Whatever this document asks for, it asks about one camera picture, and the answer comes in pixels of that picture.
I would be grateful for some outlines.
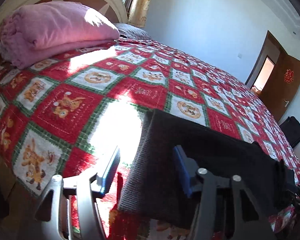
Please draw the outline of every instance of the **folded pink blanket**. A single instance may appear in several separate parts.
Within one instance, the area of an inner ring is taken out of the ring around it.
[[[4,20],[0,40],[1,50],[22,69],[69,49],[96,46],[119,36],[117,28],[95,9],[53,1],[15,10]]]
[[[0,54],[4,60],[10,61],[12,65],[16,66],[18,69],[24,69],[34,63],[68,50],[98,46],[111,41],[113,40],[70,42],[41,50],[23,49],[18,54],[11,53],[7,50],[7,47],[0,43]]]

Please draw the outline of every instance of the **black suitcase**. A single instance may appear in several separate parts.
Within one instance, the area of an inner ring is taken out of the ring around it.
[[[280,128],[291,147],[296,147],[300,142],[300,123],[298,120],[294,116],[288,117],[287,120],[280,125]]]

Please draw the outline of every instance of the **black cloth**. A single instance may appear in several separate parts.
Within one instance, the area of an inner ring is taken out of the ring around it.
[[[276,168],[278,162],[265,154],[258,143],[237,140],[155,109],[145,115],[119,210],[190,228],[197,202],[187,199],[182,191],[172,159],[176,145],[214,175],[240,175],[264,215],[276,214],[290,204],[289,200],[283,203],[280,196],[286,177],[294,181],[293,171]]]

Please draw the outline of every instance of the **red and white checkered bedspread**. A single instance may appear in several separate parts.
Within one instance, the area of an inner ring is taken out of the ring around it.
[[[284,159],[300,183],[300,162],[272,115],[243,83],[156,41],[122,39],[72,50],[22,71],[0,65],[0,154],[19,182],[39,195],[55,173],[77,175],[98,164],[109,145],[119,145],[124,182],[143,115],[153,108],[257,141],[266,154]],[[99,201],[107,234],[120,239],[186,234],[120,214],[114,206],[122,178],[117,182],[116,177]],[[271,217],[273,229],[280,230],[291,215],[287,208]],[[75,210],[73,217],[77,229]]]

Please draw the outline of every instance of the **bolt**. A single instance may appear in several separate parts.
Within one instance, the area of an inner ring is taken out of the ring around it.
[[[198,173],[201,174],[201,175],[204,175],[204,174],[208,173],[208,170],[205,169],[205,168],[200,168],[200,169],[198,169]]]
[[[241,181],[241,177],[240,177],[239,175],[234,175],[234,176],[232,177],[232,179],[233,179],[234,181],[236,181],[236,182],[240,182],[240,181]]]
[[[54,175],[52,177],[52,181],[60,181],[60,180],[62,180],[62,176],[61,175]]]

